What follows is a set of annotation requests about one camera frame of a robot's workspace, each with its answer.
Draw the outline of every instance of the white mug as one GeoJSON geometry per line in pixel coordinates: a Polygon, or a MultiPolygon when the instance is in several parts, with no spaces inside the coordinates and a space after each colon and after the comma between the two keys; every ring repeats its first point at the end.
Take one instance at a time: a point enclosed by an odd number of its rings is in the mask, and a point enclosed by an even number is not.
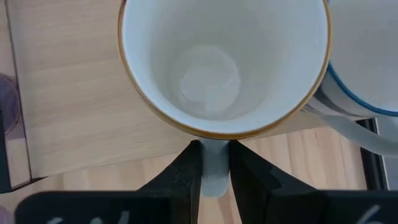
{"type": "Polygon", "coordinates": [[[363,148],[397,157],[396,139],[374,134],[347,117],[398,116],[398,1],[331,0],[329,10],[331,60],[304,110],[363,148]]]}
{"type": "MultiPolygon", "coordinates": [[[[328,65],[330,29],[322,0],[126,0],[118,44],[155,114],[228,140],[269,131],[306,104],[328,65]]],[[[201,142],[202,192],[221,195],[228,142],[201,142]]]]}

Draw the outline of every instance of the wooden table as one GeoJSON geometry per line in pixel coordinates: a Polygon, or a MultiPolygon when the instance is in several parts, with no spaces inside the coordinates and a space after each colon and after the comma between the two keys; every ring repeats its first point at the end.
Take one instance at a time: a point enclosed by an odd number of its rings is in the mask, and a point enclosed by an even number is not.
{"type": "MultiPolygon", "coordinates": [[[[0,34],[9,37],[4,1],[0,34]]],[[[116,44],[120,5],[8,0],[33,177],[170,154],[195,138],[152,114],[128,81],[116,44]]],[[[10,39],[0,40],[4,72],[14,73],[10,39]]],[[[320,125],[298,113],[263,136],[320,125]]]]}

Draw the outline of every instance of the gold rim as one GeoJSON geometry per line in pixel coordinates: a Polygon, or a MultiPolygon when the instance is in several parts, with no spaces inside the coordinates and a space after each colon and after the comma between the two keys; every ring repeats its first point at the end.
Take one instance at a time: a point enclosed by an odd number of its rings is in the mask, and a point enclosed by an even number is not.
{"type": "Polygon", "coordinates": [[[119,47],[119,54],[120,54],[122,63],[124,65],[124,69],[126,70],[126,75],[130,79],[130,82],[132,83],[134,88],[137,90],[138,94],[140,94],[142,101],[149,107],[149,109],[153,113],[155,113],[158,117],[162,118],[162,120],[166,121],[167,123],[171,124],[172,126],[178,128],[178,129],[180,129],[181,131],[185,131],[186,133],[193,134],[193,135],[196,135],[199,137],[213,138],[213,139],[244,139],[244,138],[250,138],[250,137],[257,136],[259,134],[268,132],[268,131],[278,127],[279,125],[281,125],[288,118],[292,117],[296,112],[298,112],[301,108],[303,108],[304,105],[307,103],[307,101],[310,100],[312,95],[315,93],[315,91],[321,84],[323,77],[325,76],[325,72],[328,67],[330,48],[331,48],[331,22],[330,22],[330,13],[329,13],[329,9],[328,9],[327,0],[323,0],[323,5],[325,7],[325,12],[326,12],[327,25],[328,25],[328,43],[326,45],[325,59],[323,61],[322,69],[321,69],[314,85],[311,87],[311,89],[307,93],[307,95],[301,100],[301,102],[295,108],[293,108],[289,113],[285,114],[283,117],[279,118],[277,121],[274,121],[271,124],[268,124],[259,129],[247,131],[244,133],[235,133],[235,134],[212,133],[209,131],[204,131],[201,129],[187,126],[187,125],[182,124],[182,123],[172,119],[171,117],[167,116],[166,114],[161,112],[161,110],[159,110],[156,106],[154,106],[154,104],[142,92],[142,90],[136,83],[135,79],[133,79],[133,75],[132,75],[130,68],[127,64],[126,56],[125,56],[124,50],[123,50],[124,49],[123,42],[121,39],[122,38],[123,14],[124,14],[126,1],[127,0],[122,0],[122,4],[121,4],[120,10],[119,10],[119,18],[118,18],[118,47],[119,47]]]}

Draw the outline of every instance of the blue-rimmed mug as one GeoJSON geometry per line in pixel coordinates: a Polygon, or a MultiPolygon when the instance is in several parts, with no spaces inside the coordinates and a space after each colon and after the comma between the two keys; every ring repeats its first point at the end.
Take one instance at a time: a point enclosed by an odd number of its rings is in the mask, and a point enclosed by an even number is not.
{"type": "Polygon", "coordinates": [[[305,111],[363,148],[398,156],[398,141],[348,119],[398,116],[398,1],[332,0],[333,46],[325,77],[305,111]]]}

